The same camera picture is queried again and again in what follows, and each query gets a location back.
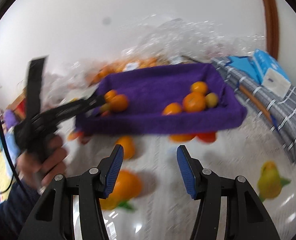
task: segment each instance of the purple tray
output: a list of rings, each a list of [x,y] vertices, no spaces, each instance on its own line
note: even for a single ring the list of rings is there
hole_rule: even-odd
[[[219,96],[216,108],[197,113],[163,116],[170,103],[182,103],[196,81],[205,81],[209,92]],[[108,75],[97,94],[111,89],[129,99],[126,111],[106,117],[95,117],[97,110],[86,117],[76,117],[76,128],[86,135],[100,134],[188,134],[238,127],[247,110],[234,96],[211,64],[158,66]]]

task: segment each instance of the finger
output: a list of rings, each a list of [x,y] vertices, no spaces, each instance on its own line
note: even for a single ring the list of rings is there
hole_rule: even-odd
[[[54,167],[52,171],[50,171],[42,180],[41,184],[42,186],[47,186],[50,184],[51,180],[56,176],[57,174],[64,174],[66,171],[66,165],[64,162],[58,163],[57,166]]]
[[[47,173],[51,170],[54,166],[64,160],[67,157],[67,151],[64,148],[56,149],[49,158],[47,158],[44,163],[42,164],[41,170],[44,173]]]
[[[48,143],[49,149],[58,149],[62,147],[63,140],[59,135],[55,135]]]
[[[22,153],[16,159],[16,165],[23,174],[34,173],[41,169],[40,162],[35,158],[34,155],[27,152]]]

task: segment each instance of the silver screw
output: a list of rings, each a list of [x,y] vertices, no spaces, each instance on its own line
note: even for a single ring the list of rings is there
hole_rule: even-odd
[[[243,177],[243,176],[238,176],[237,180],[242,183],[244,183],[246,181],[245,177]]]
[[[59,181],[63,179],[63,175],[62,174],[58,174],[54,177],[54,180]]]
[[[202,173],[205,175],[210,175],[211,174],[211,170],[210,169],[203,169]]]
[[[90,170],[89,170],[89,173],[90,174],[96,174],[96,173],[98,173],[99,172],[99,170],[97,169],[97,168],[91,168]]]

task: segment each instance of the dark blue sleeve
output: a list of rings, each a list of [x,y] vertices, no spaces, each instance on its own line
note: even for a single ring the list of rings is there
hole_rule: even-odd
[[[35,204],[40,195],[23,181],[22,183],[33,204]],[[30,204],[20,185],[15,182],[12,185],[8,199],[0,204],[0,229],[4,233],[4,239],[18,239],[21,229],[33,206]]]

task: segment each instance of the person's arm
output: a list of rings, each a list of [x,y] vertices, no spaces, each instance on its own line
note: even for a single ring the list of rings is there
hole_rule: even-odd
[[[33,174],[41,170],[47,174],[42,180],[42,185],[47,186],[55,175],[64,174],[66,166],[63,159],[67,156],[67,151],[62,148],[62,139],[55,136],[49,143],[49,148],[55,150],[43,164],[38,163],[30,154],[23,153],[17,159],[17,166],[23,173],[23,185],[32,203],[35,204],[39,199],[39,194],[35,190]],[[32,206],[24,194],[21,187],[14,183],[9,197],[0,204],[0,231],[5,240],[16,240],[21,229],[27,220]]]

